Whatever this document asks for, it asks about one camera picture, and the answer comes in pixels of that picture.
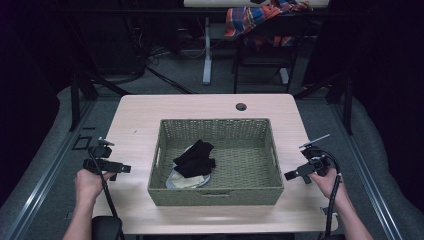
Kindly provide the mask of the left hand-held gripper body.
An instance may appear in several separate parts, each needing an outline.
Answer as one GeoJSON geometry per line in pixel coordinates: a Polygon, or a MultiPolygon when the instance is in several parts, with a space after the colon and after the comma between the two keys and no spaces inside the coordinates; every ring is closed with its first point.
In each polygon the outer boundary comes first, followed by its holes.
{"type": "Polygon", "coordinates": [[[114,146],[114,143],[109,142],[103,137],[99,137],[97,139],[97,145],[88,148],[89,157],[84,160],[83,168],[97,175],[112,172],[111,162],[108,161],[112,153],[112,146],[114,146]]]}

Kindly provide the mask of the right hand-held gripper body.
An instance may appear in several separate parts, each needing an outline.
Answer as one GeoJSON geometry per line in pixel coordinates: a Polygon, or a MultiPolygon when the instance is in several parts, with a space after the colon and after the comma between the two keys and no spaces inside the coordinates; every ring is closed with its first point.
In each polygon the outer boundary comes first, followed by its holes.
{"type": "Polygon", "coordinates": [[[322,177],[327,174],[327,169],[331,165],[329,157],[321,148],[314,146],[315,142],[327,137],[329,137],[329,134],[300,146],[301,153],[307,159],[307,163],[298,168],[299,176],[307,177],[313,172],[316,172],[319,176],[322,177]]]}

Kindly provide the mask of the person's right hand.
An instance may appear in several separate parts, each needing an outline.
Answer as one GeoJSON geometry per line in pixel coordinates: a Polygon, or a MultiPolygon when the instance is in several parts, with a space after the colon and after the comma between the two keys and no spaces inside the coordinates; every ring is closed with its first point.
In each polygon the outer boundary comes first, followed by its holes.
{"type": "MultiPolygon", "coordinates": [[[[317,173],[312,173],[309,177],[318,185],[325,197],[330,198],[330,195],[335,186],[337,171],[334,168],[329,168],[325,176],[320,176],[317,173]]],[[[340,203],[347,199],[347,191],[345,185],[340,182],[336,193],[336,202],[340,203]]]]}

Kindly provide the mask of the person's left hand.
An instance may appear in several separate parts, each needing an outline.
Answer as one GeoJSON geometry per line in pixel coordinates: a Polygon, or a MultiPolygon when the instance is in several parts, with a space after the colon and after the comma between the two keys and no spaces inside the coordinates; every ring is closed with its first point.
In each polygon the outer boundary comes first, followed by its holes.
{"type": "Polygon", "coordinates": [[[75,177],[76,200],[78,202],[94,201],[103,189],[102,181],[109,180],[114,173],[105,172],[96,175],[86,169],[77,172],[75,177]]]}

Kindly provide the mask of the green woven basket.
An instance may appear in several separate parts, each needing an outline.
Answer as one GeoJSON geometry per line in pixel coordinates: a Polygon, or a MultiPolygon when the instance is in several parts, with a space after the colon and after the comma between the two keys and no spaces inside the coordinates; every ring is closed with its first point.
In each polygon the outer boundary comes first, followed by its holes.
{"type": "Polygon", "coordinates": [[[268,119],[163,119],[148,193],[158,206],[274,205],[283,192],[268,119]],[[168,189],[173,160],[202,140],[214,146],[209,181],[198,188],[168,189]]]}

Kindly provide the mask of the black metal stand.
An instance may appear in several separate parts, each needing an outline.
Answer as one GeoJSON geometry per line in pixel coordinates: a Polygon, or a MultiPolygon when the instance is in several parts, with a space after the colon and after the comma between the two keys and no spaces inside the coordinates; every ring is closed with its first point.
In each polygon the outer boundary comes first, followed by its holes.
{"type": "Polygon", "coordinates": [[[303,99],[326,86],[329,87],[329,91],[326,95],[326,101],[328,104],[339,103],[341,97],[344,97],[342,124],[347,133],[352,135],[353,132],[351,128],[351,117],[353,104],[353,81],[346,73],[337,73],[324,81],[315,83],[312,86],[307,87],[301,92],[295,94],[294,98],[303,99]]]}
{"type": "Polygon", "coordinates": [[[89,70],[87,67],[84,67],[75,54],[68,53],[67,57],[71,63],[74,73],[70,85],[72,110],[70,130],[74,131],[82,119],[80,110],[80,94],[83,94],[88,101],[96,101],[99,97],[99,93],[94,87],[95,83],[106,87],[120,96],[129,95],[129,92],[107,81],[93,70],[89,70]]]}

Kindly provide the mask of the cream and grey cloth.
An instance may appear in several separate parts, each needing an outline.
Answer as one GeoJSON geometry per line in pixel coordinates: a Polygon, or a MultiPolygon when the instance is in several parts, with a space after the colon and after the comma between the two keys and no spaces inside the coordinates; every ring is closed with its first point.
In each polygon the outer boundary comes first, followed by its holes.
{"type": "Polygon", "coordinates": [[[172,170],[170,175],[168,176],[165,186],[168,189],[183,189],[183,188],[198,188],[205,185],[211,176],[211,173],[204,176],[196,176],[185,178],[177,171],[174,170],[176,164],[173,162],[172,170]]]}

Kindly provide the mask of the black cloth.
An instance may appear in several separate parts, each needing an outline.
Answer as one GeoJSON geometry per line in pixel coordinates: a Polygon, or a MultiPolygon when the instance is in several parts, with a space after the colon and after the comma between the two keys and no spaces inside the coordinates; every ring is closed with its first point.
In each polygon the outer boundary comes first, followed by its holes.
{"type": "Polygon", "coordinates": [[[185,178],[204,176],[216,167],[216,161],[210,157],[214,146],[202,140],[196,141],[182,155],[175,158],[174,170],[185,178]]]}

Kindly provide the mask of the black chair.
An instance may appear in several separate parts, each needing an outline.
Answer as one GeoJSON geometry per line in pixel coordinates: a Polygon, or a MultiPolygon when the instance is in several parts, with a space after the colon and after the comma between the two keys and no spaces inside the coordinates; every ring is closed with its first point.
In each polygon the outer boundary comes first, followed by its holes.
{"type": "Polygon", "coordinates": [[[239,68],[248,67],[274,68],[275,74],[282,68],[289,69],[285,88],[288,93],[299,47],[309,27],[309,20],[301,15],[276,16],[239,36],[233,62],[233,92],[238,92],[239,68]]]}

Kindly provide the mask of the plaid cloth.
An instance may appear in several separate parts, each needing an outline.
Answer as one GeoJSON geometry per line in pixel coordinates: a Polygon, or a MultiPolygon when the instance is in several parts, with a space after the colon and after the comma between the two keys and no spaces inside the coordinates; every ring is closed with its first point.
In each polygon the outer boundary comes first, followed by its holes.
{"type": "MultiPolygon", "coordinates": [[[[260,7],[236,7],[229,8],[226,14],[225,37],[236,37],[251,32],[255,27],[278,15],[288,13],[310,11],[308,1],[296,0],[270,0],[271,3],[260,7]]],[[[288,36],[261,36],[248,37],[243,43],[248,48],[259,50],[266,45],[271,47],[292,46],[296,37],[288,36]]]]}

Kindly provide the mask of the metal floor rail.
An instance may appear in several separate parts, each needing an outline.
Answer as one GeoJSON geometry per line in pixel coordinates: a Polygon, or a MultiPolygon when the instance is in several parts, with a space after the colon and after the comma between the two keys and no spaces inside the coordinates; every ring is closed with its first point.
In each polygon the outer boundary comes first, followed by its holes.
{"type": "Polygon", "coordinates": [[[374,212],[379,219],[380,225],[382,226],[387,239],[404,240],[386,201],[384,200],[373,176],[371,175],[368,165],[366,164],[363,154],[361,153],[360,148],[356,142],[355,136],[350,135],[344,126],[342,119],[343,114],[341,110],[336,105],[329,105],[329,109],[335,118],[339,131],[341,132],[343,138],[347,141],[349,149],[352,152],[353,164],[355,165],[356,172],[361,179],[361,183],[367,192],[368,198],[373,206],[374,212]]]}
{"type": "Polygon", "coordinates": [[[73,148],[95,104],[82,105],[71,126],[71,106],[63,103],[38,152],[0,208],[0,240],[58,240],[74,206],[73,177],[81,160],[73,148]]]}

